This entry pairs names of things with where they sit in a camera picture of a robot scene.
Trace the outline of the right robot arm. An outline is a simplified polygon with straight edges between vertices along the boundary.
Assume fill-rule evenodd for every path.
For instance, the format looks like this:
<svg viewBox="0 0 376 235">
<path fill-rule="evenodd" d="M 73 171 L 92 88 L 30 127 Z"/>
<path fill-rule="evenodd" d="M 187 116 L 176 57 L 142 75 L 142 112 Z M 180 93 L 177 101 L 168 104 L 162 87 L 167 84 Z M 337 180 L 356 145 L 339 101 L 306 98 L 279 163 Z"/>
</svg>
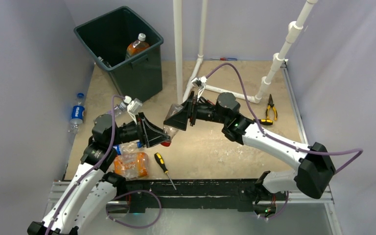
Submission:
<svg viewBox="0 0 376 235">
<path fill-rule="evenodd" d="M 267 199 L 279 191 L 299 190 L 319 199 L 336 173 L 324 145 L 295 142 L 259 126 L 239 111 L 232 93 L 222 93 L 214 104 L 201 102 L 193 92 L 178 111 L 170 111 L 164 125 L 185 131 L 199 120 L 222 123 L 222 133 L 233 142 L 264 151 L 292 167 L 284 172 L 264 173 L 255 186 L 256 195 Z"/>
</svg>

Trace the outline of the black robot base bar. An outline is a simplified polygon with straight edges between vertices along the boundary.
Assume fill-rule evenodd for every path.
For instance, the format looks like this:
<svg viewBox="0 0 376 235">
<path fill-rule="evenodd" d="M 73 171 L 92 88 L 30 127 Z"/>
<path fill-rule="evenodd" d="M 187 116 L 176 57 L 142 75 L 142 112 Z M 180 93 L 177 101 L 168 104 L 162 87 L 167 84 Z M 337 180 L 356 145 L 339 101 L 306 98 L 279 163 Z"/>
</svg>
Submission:
<svg viewBox="0 0 376 235">
<path fill-rule="evenodd" d="M 174 190 L 169 180 L 133 180 L 113 190 L 131 213 L 146 209 L 233 209 L 238 212 L 275 212 L 284 192 L 269 193 L 259 179 L 180 179 Z"/>
</svg>

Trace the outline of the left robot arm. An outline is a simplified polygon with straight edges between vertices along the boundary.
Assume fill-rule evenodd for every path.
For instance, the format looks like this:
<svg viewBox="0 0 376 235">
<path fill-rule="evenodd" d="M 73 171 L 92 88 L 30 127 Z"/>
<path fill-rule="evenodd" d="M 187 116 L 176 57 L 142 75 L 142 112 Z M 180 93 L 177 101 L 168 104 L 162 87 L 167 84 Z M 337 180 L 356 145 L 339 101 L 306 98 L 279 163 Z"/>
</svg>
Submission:
<svg viewBox="0 0 376 235">
<path fill-rule="evenodd" d="M 29 235 L 78 235 L 110 200 L 126 195 L 126 179 L 109 167 L 118 155 L 114 145 L 140 141 L 153 147 L 170 140 L 164 130 L 147 120 L 143 113 L 135 121 L 117 126 L 115 118 L 103 114 L 96 118 L 89 145 L 81 163 L 58 202 L 38 222 L 31 222 Z"/>
</svg>

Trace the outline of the clear bottle white cap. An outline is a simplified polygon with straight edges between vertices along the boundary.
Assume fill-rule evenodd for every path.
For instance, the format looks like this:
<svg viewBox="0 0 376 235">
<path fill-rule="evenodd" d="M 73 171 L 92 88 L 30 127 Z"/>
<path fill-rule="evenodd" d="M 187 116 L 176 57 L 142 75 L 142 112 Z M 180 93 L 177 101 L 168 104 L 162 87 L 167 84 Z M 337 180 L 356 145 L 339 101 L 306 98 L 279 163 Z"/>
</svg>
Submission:
<svg viewBox="0 0 376 235">
<path fill-rule="evenodd" d="M 101 56 L 98 57 L 99 61 L 104 64 L 107 68 L 111 68 L 111 65 L 109 64 L 109 62 L 107 62 L 106 60 L 104 60 Z"/>
</svg>

